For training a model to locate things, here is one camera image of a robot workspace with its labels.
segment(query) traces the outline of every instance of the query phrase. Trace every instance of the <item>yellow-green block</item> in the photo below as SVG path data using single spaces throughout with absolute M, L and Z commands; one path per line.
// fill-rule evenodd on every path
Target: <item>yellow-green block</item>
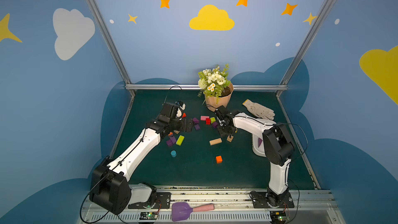
M 178 140 L 177 140 L 176 144 L 180 146 L 180 145 L 182 144 L 182 141 L 184 140 L 184 138 L 185 138 L 184 136 L 181 136 L 181 135 L 180 135 L 180 136 L 178 137 Z

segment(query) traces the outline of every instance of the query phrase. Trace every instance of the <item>purple toy shovel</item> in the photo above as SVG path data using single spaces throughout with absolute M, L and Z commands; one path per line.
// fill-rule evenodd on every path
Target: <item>purple toy shovel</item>
M 187 202 L 176 202 L 172 204 L 172 221 L 181 221 L 189 218 L 192 212 L 214 210 L 214 204 L 207 204 L 191 208 Z

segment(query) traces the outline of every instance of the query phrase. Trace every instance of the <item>purple block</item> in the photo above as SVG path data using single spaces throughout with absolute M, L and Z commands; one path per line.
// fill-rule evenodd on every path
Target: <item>purple block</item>
M 175 144 L 177 142 L 176 137 L 170 137 L 170 140 L 172 141 L 173 144 Z

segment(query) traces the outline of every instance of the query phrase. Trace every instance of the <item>robotic arm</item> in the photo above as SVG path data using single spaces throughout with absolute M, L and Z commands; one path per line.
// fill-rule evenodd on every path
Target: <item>robotic arm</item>
M 146 124 L 130 147 L 113 161 L 106 157 L 93 171 L 90 200 L 113 214 L 120 214 L 128 204 L 137 202 L 152 207 L 156 188 L 146 183 L 130 188 L 128 181 L 142 159 L 170 132 L 191 132 L 192 119 L 182 118 L 184 110 L 181 101 L 163 104 L 158 117 Z
M 270 120 L 252 118 L 243 112 L 232 113 L 223 106 L 218 107 L 215 113 L 220 123 L 218 131 L 221 136 L 232 135 L 236 128 L 240 128 L 263 140 L 265 156 L 271 162 L 266 202 L 271 208 L 283 205 L 285 199 L 291 197 L 287 175 L 291 156 L 296 149 L 286 126 Z

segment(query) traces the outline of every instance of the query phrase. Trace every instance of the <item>white glove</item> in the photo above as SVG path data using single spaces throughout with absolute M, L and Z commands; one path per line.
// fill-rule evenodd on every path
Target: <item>white glove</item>
M 251 102 L 249 99 L 243 102 L 242 105 L 244 105 L 248 111 L 256 117 L 273 120 L 273 117 L 275 116 L 272 109 L 260 105 L 259 103 Z

